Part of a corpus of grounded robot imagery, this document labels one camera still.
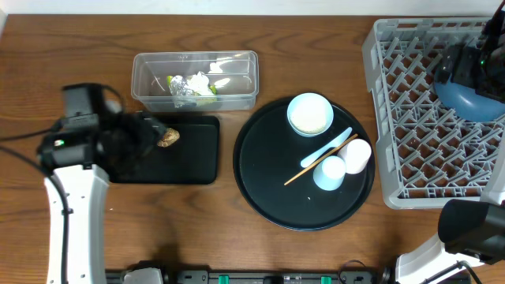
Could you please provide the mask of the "blue plate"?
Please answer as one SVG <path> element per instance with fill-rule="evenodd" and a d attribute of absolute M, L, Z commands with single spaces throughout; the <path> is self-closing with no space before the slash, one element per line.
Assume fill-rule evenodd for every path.
<path fill-rule="evenodd" d="M 478 95 L 474 89 L 450 80 L 441 83 L 441 74 L 440 70 L 435 73 L 434 89 L 439 101 L 447 109 L 454 109 L 458 117 L 472 122 L 487 122 L 504 114 L 503 103 Z"/>

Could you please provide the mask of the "brown mushroom food scrap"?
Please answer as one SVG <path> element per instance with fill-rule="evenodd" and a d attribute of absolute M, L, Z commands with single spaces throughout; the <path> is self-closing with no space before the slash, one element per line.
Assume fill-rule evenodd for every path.
<path fill-rule="evenodd" d="M 157 146 L 161 148 L 168 148 L 180 138 L 180 133 L 172 128 L 167 128 L 163 138 L 158 141 Z"/>

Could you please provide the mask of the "yellow snack wrapper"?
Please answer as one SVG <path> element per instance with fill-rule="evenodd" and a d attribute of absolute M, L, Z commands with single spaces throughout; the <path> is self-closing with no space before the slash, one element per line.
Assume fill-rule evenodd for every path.
<path fill-rule="evenodd" d="M 203 105 L 217 101 L 217 90 L 214 85 L 210 84 L 210 80 L 209 85 L 214 95 L 203 96 L 196 94 L 189 88 L 186 78 L 190 76 L 192 75 L 186 77 L 182 75 L 168 76 L 166 79 L 170 94 L 174 97 L 176 108 L 202 107 Z"/>

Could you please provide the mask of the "white tissue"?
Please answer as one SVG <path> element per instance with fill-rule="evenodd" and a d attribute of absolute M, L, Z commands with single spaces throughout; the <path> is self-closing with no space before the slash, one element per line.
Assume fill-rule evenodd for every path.
<path fill-rule="evenodd" d="M 211 90 L 209 85 L 209 79 L 204 73 L 198 72 L 195 75 L 187 77 L 186 81 L 189 88 L 196 94 L 203 96 L 214 95 L 214 92 Z"/>

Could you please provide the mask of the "light blue bowl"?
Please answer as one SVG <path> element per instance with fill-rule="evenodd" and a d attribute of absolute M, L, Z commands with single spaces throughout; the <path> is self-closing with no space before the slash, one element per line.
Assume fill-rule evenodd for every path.
<path fill-rule="evenodd" d="M 325 97 L 306 92 L 295 96 L 289 102 L 286 116 L 295 133 L 303 137 L 314 137 L 330 128 L 334 111 Z"/>

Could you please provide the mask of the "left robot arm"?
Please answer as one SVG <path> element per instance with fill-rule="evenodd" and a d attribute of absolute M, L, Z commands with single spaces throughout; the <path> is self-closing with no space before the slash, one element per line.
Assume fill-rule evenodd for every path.
<path fill-rule="evenodd" d="M 61 118 L 37 149 L 50 201 L 49 283 L 105 283 L 103 219 L 112 177 L 134 170 L 166 132 L 146 112 Z"/>

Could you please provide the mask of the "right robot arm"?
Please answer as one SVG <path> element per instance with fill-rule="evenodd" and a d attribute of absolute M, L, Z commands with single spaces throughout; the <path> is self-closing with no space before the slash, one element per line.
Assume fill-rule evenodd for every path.
<path fill-rule="evenodd" d="M 435 90 L 459 117 L 481 122 L 504 112 L 504 42 L 496 36 L 481 48 L 453 46 L 435 75 Z M 504 148 L 478 201 L 451 200 L 437 233 L 395 265 L 395 283 L 439 283 L 462 269 L 504 258 Z"/>

